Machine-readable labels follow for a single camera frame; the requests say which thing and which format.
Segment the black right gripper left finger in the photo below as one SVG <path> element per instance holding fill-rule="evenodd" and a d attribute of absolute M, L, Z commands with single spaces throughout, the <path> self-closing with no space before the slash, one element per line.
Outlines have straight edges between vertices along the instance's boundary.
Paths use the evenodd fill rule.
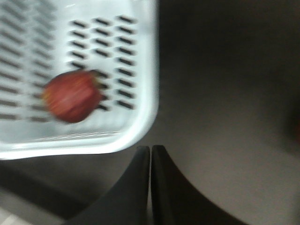
<path fill-rule="evenodd" d="M 145 225 L 150 176 L 150 149 L 137 148 L 129 166 L 99 200 L 66 225 Z"/>

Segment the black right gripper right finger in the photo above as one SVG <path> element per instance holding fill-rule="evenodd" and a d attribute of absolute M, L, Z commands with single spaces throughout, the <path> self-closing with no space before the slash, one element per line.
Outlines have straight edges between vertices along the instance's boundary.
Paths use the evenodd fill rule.
<path fill-rule="evenodd" d="M 242 221 L 202 195 L 163 145 L 152 147 L 151 201 L 156 225 L 241 225 Z"/>

